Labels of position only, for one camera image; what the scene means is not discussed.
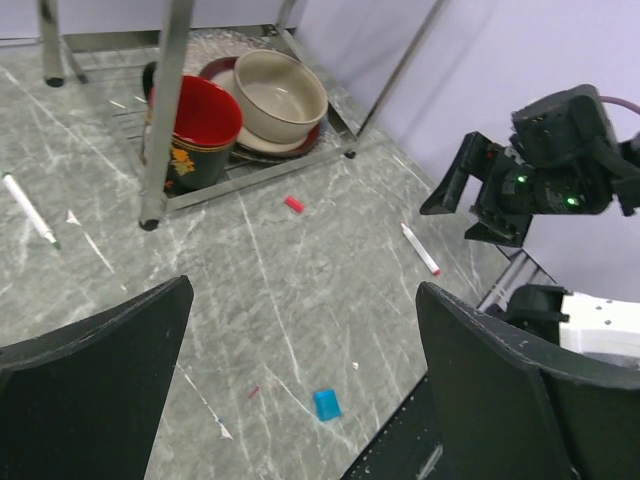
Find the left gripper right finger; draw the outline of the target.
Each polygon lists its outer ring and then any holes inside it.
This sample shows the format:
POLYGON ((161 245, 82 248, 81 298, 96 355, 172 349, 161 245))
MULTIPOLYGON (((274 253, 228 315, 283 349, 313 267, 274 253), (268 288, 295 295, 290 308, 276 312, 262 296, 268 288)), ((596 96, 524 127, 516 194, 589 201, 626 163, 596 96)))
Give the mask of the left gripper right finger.
POLYGON ((416 310, 455 478, 638 478, 638 372, 565 350, 433 283, 420 284, 416 310))

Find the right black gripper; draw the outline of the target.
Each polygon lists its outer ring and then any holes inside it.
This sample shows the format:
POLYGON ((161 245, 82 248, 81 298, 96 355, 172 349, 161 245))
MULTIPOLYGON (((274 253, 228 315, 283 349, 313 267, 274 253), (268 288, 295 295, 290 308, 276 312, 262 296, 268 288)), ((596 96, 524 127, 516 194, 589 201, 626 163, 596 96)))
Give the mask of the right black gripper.
POLYGON ((470 209, 477 222, 464 238, 521 248, 534 215, 536 171, 514 149, 492 143, 480 132, 465 135, 441 183, 420 207, 420 214, 454 213, 470 177, 482 185, 470 209))

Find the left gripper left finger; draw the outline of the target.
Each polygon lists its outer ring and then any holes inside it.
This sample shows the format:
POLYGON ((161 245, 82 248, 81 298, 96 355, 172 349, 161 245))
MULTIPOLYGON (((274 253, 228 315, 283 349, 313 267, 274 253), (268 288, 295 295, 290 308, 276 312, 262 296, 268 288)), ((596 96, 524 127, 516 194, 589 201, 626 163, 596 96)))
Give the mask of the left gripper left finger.
POLYGON ((143 478, 193 298, 182 275, 2 347, 2 478, 143 478))

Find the white pen red tip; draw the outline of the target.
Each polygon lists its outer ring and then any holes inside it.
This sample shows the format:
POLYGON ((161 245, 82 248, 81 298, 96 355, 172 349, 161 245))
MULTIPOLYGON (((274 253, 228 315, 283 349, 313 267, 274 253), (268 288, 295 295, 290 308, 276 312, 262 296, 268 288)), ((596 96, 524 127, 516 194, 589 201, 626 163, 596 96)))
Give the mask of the white pen red tip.
POLYGON ((401 222, 400 226, 404 237, 411 244, 412 248, 429 269, 431 274, 435 277, 439 276, 441 274, 440 267, 437 265, 433 257, 427 252, 413 231, 404 222, 401 222))

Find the red pen cap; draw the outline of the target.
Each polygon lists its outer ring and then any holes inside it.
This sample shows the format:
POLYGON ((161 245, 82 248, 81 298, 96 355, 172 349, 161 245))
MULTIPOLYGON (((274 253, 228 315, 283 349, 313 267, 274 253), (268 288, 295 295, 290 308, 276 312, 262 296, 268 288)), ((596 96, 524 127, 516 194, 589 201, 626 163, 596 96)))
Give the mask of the red pen cap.
POLYGON ((287 196, 284 203, 296 213, 302 213, 305 210, 305 205, 293 196, 287 196))

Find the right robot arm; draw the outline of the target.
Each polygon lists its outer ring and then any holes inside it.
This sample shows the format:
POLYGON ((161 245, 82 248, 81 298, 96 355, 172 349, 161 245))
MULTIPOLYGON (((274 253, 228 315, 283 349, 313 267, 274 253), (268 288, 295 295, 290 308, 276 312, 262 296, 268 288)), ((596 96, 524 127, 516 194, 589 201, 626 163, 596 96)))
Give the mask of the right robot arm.
POLYGON ((639 212, 639 142, 619 141, 609 98, 590 84, 562 90, 512 115, 507 145, 468 133, 422 215, 451 214, 470 178, 479 181, 465 238, 524 245, 535 218, 537 259, 549 285, 518 287, 504 321, 564 349, 614 364, 639 364, 639 246, 600 221, 617 204, 639 212))

